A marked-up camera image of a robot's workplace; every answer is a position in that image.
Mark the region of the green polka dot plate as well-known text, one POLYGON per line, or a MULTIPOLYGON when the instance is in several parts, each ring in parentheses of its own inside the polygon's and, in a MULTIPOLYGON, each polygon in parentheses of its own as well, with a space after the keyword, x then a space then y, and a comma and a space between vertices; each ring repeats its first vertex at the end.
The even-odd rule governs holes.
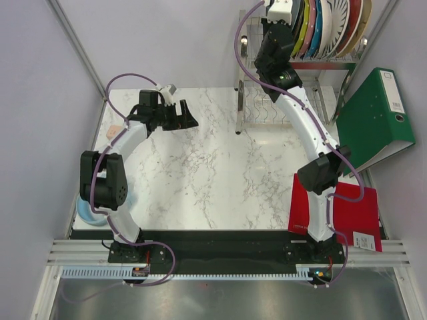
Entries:
POLYGON ((308 21, 310 16, 310 5, 308 0, 304 0, 304 11, 303 11, 303 19, 301 26, 299 28, 298 39, 296 40, 296 44, 291 53, 291 57, 294 58, 300 52, 302 45, 304 43, 304 39, 306 36, 306 32, 308 29, 308 21))

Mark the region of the blue polka dot plate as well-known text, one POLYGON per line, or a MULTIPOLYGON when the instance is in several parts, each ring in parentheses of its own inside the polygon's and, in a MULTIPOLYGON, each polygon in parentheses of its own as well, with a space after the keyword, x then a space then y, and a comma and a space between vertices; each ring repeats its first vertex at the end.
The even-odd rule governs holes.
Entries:
POLYGON ((312 58, 316 58, 319 55, 320 45, 322 42, 323 18, 324 18, 324 1, 317 0, 314 34, 312 36, 310 47, 306 53, 306 58, 312 59, 312 58))

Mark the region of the grey-blue ceramic plate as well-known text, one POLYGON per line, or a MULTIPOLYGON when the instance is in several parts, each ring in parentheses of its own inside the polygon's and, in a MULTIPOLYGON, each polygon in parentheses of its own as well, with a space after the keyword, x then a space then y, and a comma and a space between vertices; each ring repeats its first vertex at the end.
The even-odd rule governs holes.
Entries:
POLYGON ((300 19, 300 11, 304 9, 304 3, 301 2, 301 0, 293 0, 292 1, 292 23, 291 23, 291 30, 292 35, 296 36, 296 29, 298 28, 298 21, 300 19))

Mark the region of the brown-rimmed petal pattern plate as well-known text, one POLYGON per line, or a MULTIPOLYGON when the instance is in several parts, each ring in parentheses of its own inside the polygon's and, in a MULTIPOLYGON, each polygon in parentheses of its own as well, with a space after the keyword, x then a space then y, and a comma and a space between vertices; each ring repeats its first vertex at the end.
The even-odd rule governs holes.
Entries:
POLYGON ((316 58, 321 59, 326 52, 326 47, 330 42, 332 34, 332 12, 331 5, 327 0, 320 0, 322 8, 322 34, 316 58))

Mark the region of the white plate with blue stripes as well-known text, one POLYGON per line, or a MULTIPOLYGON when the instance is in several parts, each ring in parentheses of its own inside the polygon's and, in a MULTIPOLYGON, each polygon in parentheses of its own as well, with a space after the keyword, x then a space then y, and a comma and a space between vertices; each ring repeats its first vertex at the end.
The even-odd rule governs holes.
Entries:
POLYGON ((332 57, 336 52, 350 20, 350 0, 332 0, 327 4, 330 8, 331 33, 323 52, 324 58, 332 57))

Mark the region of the red plate with teal flower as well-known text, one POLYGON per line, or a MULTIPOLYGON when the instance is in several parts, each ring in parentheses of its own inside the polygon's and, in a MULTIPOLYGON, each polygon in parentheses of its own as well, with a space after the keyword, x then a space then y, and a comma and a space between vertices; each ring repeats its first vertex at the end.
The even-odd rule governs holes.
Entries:
POLYGON ((363 0, 350 0, 350 15, 348 19, 348 24, 346 30, 344 31, 344 35, 338 48, 336 49, 336 57, 344 56, 344 51, 350 40, 355 35, 358 25, 360 23, 362 12, 363 12, 363 0))

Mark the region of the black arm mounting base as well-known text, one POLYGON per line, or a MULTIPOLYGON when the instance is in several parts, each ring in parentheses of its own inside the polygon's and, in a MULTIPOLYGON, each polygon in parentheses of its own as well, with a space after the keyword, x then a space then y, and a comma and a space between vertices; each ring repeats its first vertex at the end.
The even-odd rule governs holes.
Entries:
POLYGON ((114 241, 109 263, 149 263, 158 271, 289 271, 344 262, 335 237, 316 243, 289 231, 142 231, 134 247, 114 241))

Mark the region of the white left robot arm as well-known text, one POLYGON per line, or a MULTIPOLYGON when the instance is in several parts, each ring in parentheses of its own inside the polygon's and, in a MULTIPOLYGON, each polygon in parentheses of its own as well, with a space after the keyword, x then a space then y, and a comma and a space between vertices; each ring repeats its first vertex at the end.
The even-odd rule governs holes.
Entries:
POLYGON ((146 246, 137 240, 140 228, 125 207, 129 183, 125 172, 128 157, 158 128, 177 131, 197 127, 187 101, 176 104, 148 102, 135 105, 119 133, 98 151, 85 151, 80 157, 79 193, 94 215, 106 219, 117 242, 125 243, 123 254, 132 262, 146 255, 146 246))

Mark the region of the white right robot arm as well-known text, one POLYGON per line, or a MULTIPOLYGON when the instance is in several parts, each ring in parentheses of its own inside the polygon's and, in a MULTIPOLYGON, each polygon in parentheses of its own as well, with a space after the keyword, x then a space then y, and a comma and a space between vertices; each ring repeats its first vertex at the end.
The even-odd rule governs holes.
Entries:
POLYGON ((350 150, 328 133, 291 66, 294 49, 291 27, 266 23, 263 35, 254 65, 262 89, 288 118, 306 152, 308 163, 297 171, 298 181, 308 194, 308 234, 313 239, 306 245, 305 252, 310 261, 318 263, 330 254, 325 241, 334 233, 327 198, 336 190, 345 167, 343 159, 350 156, 350 150))

